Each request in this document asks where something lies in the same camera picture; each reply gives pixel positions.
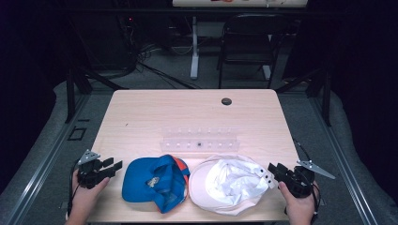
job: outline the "wooden tabletop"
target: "wooden tabletop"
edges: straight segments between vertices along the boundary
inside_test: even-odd
[[[222,104],[223,98],[231,100]],[[99,197],[91,222],[210,222],[287,220],[285,201],[277,188],[267,190],[255,207],[237,217],[205,211],[190,199],[167,214],[153,202],[125,202],[123,179],[136,158],[171,154],[193,170],[218,151],[163,152],[164,128],[231,128],[240,146],[233,153],[252,158],[264,168],[282,163],[289,169],[299,158],[273,90],[121,90],[116,91],[103,118],[92,151],[100,159],[123,160]]]
[[[308,0],[173,0],[174,7],[305,8]]]

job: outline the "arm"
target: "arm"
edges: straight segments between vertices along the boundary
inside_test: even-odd
[[[309,195],[306,198],[295,198],[287,188],[284,182],[279,183],[279,189],[286,200],[286,213],[289,216],[291,225],[309,225],[314,216],[315,202],[314,196]],[[315,195],[318,196],[317,188],[314,188]]]
[[[78,187],[79,182],[77,181],[77,172],[78,171],[76,170],[73,173],[72,189],[73,191],[76,188],[77,189],[72,202],[72,210],[66,224],[85,224],[91,210],[97,203],[98,196],[100,195],[101,191],[108,185],[108,182],[110,180],[109,177],[106,177],[95,187],[91,189],[86,189],[83,187]]]

